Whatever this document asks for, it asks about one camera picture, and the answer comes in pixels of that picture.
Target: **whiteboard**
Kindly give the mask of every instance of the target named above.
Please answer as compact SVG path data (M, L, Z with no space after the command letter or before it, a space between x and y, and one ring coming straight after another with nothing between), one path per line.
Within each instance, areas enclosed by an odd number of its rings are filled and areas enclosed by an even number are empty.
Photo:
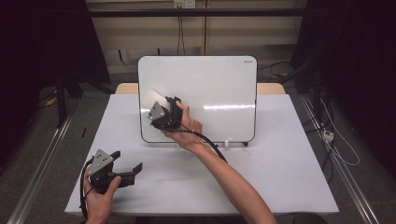
M152 90L178 97L200 120L212 142L249 142L254 138L257 61L251 56L146 56L138 65L143 140L168 143L147 118L143 99Z

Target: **hand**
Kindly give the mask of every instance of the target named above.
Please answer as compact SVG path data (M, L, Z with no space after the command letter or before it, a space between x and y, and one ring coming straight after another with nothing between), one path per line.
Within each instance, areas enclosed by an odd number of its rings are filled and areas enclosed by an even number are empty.
M111 214L111 206L114 192L120 185L121 177L115 177L108 187L105 194L100 194L92 188L90 180L88 179L89 169L84 174L84 192L88 207L88 220L86 224L91 223L107 223L107 219Z
M183 105L180 101L177 101L177 106L183 111L181 123L189 130L194 130L197 133L201 133L203 125L198 120L190 117L190 107ZM203 143L202 139L193 133L169 133L163 131L163 134L166 137L172 138L180 147L183 147L188 151L192 151L194 146L201 145Z

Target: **person's right hand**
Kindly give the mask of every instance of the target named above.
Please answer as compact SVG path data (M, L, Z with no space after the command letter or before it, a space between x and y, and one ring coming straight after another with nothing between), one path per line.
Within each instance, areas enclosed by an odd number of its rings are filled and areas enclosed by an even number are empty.
M183 111L181 123L191 131L202 133L203 125L198 120L190 117L190 107L183 105L180 101L177 101L177 106ZM183 125L179 129L185 130L186 128ZM188 151L192 151L196 145L203 143L202 139L193 133L170 133L163 131L163 134L166 137L172 138L180 147Z

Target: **person's left hand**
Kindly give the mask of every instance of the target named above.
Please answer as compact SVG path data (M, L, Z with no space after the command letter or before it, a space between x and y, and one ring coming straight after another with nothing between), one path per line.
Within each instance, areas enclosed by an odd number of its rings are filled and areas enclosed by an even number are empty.
M84 174L84 192L88 194L85 196L88 207L88 220L86 224L91 223L107 223L107 219L111 215L111 207L114 192L120 185L121 177L116 176L110 183L108 190L105 194L100 194L93 189L93 186L88 179L89 169Z

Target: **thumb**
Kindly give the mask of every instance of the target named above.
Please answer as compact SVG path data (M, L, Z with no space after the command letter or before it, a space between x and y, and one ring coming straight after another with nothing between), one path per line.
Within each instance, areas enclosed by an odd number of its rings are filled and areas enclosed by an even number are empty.
M106 191L106 195L110 196L111 198L113 197L114 193L116 192L117 188L119 187L121 182L121 177L116 176L108 186L108 189Z

